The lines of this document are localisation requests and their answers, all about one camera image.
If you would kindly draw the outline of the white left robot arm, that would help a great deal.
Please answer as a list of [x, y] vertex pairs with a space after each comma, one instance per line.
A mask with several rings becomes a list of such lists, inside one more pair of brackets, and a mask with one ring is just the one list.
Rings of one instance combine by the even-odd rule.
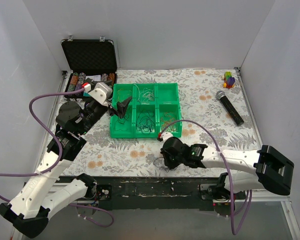
[[101, 105], [92, 100], [85, 108], [75, 101], [67, 101], [59, 108], [56, 130], [47, 145], [36, 171], [16, 197], [0, 204], [0, 215], [23, 235], [35, 238], [46, 228], [49, 220], [77, 199], [93, 200], [97, 197], [97, 182], [85, 173], [75, 177], [70, 184], [48, 194], [59, 176], [75, 160], [86, 144], [83, 139], [105, 113], [123, 118], [132, 97]]

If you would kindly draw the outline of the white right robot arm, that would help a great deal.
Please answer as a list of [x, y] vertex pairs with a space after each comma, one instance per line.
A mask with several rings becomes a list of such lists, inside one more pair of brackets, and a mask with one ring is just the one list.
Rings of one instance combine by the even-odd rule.
[[164, 164], [175, 169], [183, 164], [190, 168], [223, 168], [235, 173], [224, 173], [216, 186], [217, 195], [227, 199], [233, 193], [265, 189], [273, 194], [291, 193], [294, 163], [270, 145], [260, 150], [221, 150], [206, 144], [187, 145], [166, 132], [161, 135], [160, 152]]

